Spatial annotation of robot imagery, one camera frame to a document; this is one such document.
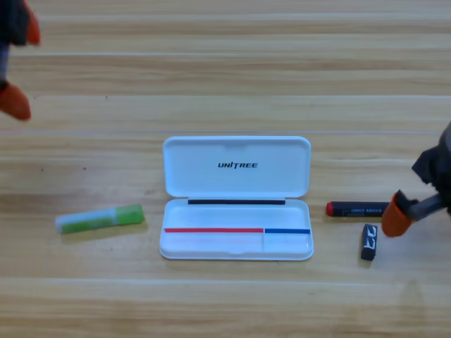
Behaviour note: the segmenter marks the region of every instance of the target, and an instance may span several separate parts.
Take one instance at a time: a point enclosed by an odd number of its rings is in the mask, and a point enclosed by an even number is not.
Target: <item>blue line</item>
[[[265,234],[310,234],[309,229],[265,229]]]

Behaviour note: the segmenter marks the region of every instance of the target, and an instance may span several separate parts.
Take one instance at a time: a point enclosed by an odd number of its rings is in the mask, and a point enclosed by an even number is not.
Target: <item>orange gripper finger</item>
[[[412,224],[412,220],[396,206],[396,195],[393,196],[392,201],[382,215],[382,231],[389,237],[401,236]]]
[[[27,9],[29,20],[28,20],[28,28],[27,28],[27,41],[32,45],[39,45],[41,43],[41,32],[39,30],[39,23],[37,18],[31,8],[28,6],[27,2],[24,0],[23,4]]]
[[[0,92],[0,111],[18,120],[29,120],[31,118],[27,97],[13,84],[8,84]]]

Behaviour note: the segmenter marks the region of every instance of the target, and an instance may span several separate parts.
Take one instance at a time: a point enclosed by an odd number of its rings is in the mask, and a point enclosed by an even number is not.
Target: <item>glue stick cap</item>
[[[121,206],[116,208],[116,220],[118,225],[127,225],[144,222],[144,212],[139,204],[133,206]]]

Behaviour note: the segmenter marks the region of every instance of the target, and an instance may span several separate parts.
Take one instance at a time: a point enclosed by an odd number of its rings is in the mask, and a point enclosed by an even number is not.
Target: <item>black eraser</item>
[[[378,241],[378,227],[376,225],[365,224],[362,234],[362,252],[360,258],[365,261],[372,261],[376,255]]]

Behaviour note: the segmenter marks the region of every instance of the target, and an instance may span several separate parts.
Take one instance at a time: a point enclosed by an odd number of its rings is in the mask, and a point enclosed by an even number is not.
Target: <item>red line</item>
[[[165,232],[259,232],[263,229],[259,227],[233,228],[233,227],[166,227]]]

